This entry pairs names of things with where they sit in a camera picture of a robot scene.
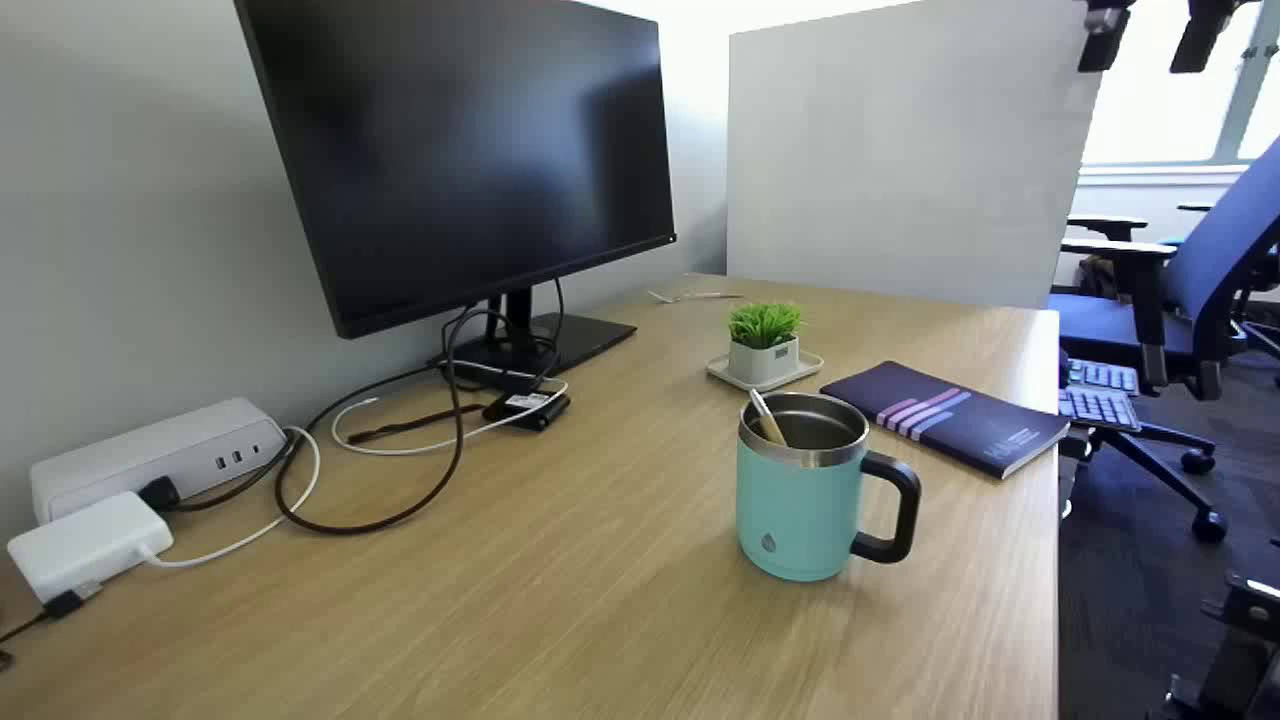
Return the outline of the black computer monitor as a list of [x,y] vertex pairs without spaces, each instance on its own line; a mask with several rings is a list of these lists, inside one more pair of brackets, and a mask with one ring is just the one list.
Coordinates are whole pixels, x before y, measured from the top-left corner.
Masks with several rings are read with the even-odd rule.
[[561,373],[632,325],[545,282],[676,241],[657,22],[575,0],[233,0],[339,337],[503,307],[460,361]]

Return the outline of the stir stick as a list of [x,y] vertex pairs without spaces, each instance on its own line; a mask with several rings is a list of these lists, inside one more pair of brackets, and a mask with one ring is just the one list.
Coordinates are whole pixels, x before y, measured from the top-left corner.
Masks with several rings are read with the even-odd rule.
[[785,433],[781,430],[778,421],[776,420],[771,407],[755,388],[749,389],[749,397],[751,405],[756,410],[758,420],[760,424],[760,434],[765,437],[771,443],[788,447]]

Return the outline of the white divider panel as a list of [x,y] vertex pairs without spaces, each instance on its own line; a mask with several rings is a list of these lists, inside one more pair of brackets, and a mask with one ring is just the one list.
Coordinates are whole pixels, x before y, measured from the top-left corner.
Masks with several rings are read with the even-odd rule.
[[1043,307],[1097,74],[1082,0],[914,0],[730,40],[731,275]]

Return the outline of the black stand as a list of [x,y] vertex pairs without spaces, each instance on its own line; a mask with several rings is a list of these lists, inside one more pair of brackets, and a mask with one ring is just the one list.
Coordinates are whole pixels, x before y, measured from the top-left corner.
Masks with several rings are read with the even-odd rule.
[[1280,588],[1238,571],[1220,602],[1201,611],[1225,628],[1201,684],[1171,675],[1146,720],[1280,720]]

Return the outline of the dark purple notebook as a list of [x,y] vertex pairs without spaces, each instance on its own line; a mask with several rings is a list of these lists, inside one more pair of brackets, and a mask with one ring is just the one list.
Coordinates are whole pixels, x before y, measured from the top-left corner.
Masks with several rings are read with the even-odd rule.
[[1069,432],[1066,416],[1002,401],[895,361],[820,387],[879,428],[1004,480]]

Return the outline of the blue office chair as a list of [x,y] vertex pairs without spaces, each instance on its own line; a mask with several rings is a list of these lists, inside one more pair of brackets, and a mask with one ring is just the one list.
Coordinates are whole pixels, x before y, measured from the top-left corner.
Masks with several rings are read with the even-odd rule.
[[1111,264],[1117,297],[1051,293],[1061,386],[1085,382],[1085,372],[1073,373],[1071,363],[1125,366],[1142,395],[1181,383],[1201,402],[1217,401],[1222,368],[1243,352],[1235,296],[1279,245],[1280,136],[1179,245],[1064,240],[1064,251]]

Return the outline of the small potted green plant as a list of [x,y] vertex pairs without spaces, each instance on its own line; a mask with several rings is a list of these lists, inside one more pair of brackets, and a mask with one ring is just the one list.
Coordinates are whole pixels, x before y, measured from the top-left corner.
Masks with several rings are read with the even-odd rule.
[[730,373],[759,383],[797,366],[800,306],[791,302],[746,304],[727,318]]

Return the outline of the small black adapter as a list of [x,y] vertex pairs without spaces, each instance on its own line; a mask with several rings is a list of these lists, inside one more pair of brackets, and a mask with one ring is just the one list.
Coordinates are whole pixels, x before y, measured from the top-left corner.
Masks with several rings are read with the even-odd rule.
[[489,424],[543,432],[571,405],[566,393],[504,393],[483,410]]

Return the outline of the window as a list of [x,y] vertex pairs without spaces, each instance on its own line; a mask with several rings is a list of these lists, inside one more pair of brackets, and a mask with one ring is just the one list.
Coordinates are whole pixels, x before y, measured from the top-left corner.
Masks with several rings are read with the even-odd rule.
[[1188,0],[1138,0],[1102,76],[1085,142],[1089,173],[1110,167],[1230,167],[1280,138],[1280,0],[1248,0],[1206,68],[1172,73]]

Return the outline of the white power adapter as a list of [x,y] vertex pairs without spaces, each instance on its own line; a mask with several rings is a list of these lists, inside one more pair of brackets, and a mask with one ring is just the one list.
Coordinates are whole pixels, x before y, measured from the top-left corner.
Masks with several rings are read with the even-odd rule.
[[6,550],[38,602],[49,605],[101,585],[173,542],[164,519],[127,491],[28,530]]

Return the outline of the white square saucer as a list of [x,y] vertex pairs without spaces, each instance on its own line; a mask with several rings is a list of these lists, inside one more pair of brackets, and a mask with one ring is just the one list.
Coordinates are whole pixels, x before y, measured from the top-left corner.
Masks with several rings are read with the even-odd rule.
[[797,366],[794,370],[786,372],[785,374],[780,374],[777,377],[769,378],[768,380],[763,380],[759,383],[745,382],[733,375],[732,373],[730,373],[728,354],[721,355],[710,360],[707,364],[705,370],[708,375],[712,375],[719,380],[723,380],[730,386],[740,388],[744,392],[749,389],[755,389],[758,392],[767,393],[773,389],[778,389],[780,387],[790,386],[810,375],[815,375],[818,372],[823,369],[824,364],[826,360],[822,356],[817,354],[809,354],[808,351],[800,351],[797,355]]

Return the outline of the white power strip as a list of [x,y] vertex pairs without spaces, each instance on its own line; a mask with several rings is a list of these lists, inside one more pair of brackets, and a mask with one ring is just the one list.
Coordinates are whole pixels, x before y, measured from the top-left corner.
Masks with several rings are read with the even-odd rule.
[[36,462],[35,516],[47,524],[163,478],[188,498],[262,468],[284,446],[268,414],[229,398]]

